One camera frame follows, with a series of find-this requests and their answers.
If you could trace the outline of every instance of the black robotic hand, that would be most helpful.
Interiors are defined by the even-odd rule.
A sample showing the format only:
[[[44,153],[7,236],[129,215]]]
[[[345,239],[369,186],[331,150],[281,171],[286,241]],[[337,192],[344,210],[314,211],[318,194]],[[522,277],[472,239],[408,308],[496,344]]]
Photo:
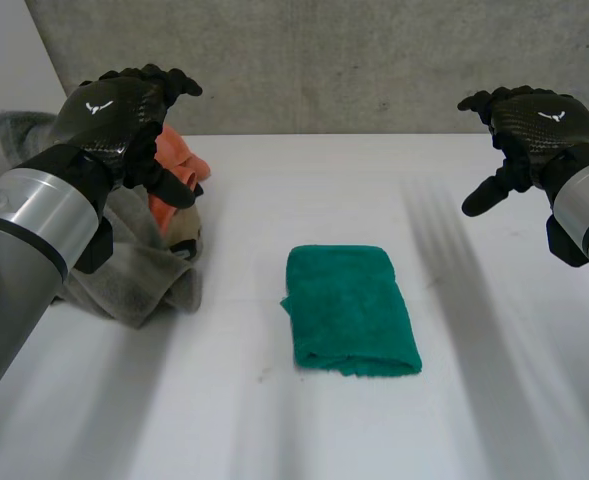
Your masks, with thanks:
[[[169,205],[187,208],[194,193],[155,159],[156,137],[179,95],[203,90],[178,69],[155,65],[107,72],[67,99],[50,133],[52,144],[87,152],[108,170],[112,188],[143,185]]]
[[[481,91],[458,105],[478,113],[492,134],[494,148],[505,155],[503,166],[463,202],[463,212],[474,217],[507,198],[512,190],[532,185],[545,190],[551,204],[556,194],[579,170],[589,165],[589,111],[569,95],[528,86],[493,93]],[[550,251],[572,266],[587,258],[551,216],[547,222]]]

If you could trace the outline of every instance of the folded green towel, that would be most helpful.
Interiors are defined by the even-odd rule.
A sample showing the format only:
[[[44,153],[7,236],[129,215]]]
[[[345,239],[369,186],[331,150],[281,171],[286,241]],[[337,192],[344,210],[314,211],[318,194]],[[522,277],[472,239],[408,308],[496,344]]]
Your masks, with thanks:
[[[304,368],[343,375],[421,371],[394,267],[377,247],[296,247],[286,273],[294,357]]]

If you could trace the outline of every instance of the robotic hand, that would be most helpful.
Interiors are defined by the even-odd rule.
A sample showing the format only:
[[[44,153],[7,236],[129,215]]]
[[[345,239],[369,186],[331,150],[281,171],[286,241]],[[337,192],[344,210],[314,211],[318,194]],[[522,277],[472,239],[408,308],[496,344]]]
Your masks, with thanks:
[[[177,69],[111,71],[67,99],[52,146],[0,178],[0,379],[71,268],[91,273],[112,253],[108,194],[143,185],[186,208],[192,191],[155,159],[178,96],[202,93]]]
[[[567,264],[589,261],[589,111],[569,95],[528,86],[464,99],[461,111],[478,113],[489,127],[503,166],[463,202],[477,216],[532,185],[547,194],[553,215],[547,221],[550,251]]]

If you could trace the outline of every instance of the white tabletop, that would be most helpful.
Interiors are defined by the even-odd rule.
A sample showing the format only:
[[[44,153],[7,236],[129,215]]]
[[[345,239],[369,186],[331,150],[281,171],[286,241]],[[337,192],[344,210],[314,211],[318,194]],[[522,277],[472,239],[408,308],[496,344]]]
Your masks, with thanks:
[[[475,219],[488,136],[194,137],[212,166],[195,315],[51,308],[0,384],[0,479],[589,478],[589,266],[541,192]],[[279,306],[303,244],[378,245],[423,372],[304,372]]]

